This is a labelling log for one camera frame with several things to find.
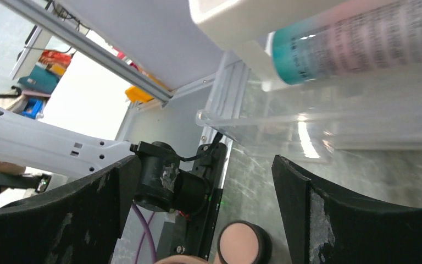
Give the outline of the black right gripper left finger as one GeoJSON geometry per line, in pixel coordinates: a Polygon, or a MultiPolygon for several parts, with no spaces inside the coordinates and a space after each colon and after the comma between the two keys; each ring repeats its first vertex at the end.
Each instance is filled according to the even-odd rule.
{"type": "Polygon", "coordinates": [[[109,263],[140,171],[129,156],[0,208],[0,263],[109,263]]]}

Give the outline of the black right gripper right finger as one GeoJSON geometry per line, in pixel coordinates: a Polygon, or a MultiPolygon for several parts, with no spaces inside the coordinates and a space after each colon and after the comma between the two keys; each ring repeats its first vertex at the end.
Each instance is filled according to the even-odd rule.
{"type": "Polygon", "coordinates": [[[293,263],[422,263],[422,208],[359,194],[280,155],[272,176],[293,263]]]}

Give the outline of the white plastic drawer organizer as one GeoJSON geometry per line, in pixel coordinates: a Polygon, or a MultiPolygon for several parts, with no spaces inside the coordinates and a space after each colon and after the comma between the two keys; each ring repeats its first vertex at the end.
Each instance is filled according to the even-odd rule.
{"type": "Polygon", "coordinates": [[[422,150],[422,63],[289,85],[273,65],[276,30],[347,1],[191,1],[225,51],[197,123],[247,148],[318,158],[333,150],[422,150]]]}

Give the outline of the white bottle teal cap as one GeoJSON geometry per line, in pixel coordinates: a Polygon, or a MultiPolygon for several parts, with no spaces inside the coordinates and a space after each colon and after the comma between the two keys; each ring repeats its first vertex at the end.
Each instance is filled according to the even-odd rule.
{"type": "Polygon", "coordinates": [[[276,30],[271,55],[289,84],[422,63],[422,1],[347,1],[276,30]]]}

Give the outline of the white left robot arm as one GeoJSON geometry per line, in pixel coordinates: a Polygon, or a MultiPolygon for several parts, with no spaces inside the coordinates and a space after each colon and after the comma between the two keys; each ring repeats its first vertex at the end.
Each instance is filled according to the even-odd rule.
{"type": "Polygon", "coordinates": [[[0,161],[82,178],[134,153],[127,141],[103,140],[0,107],[0,161]]]}

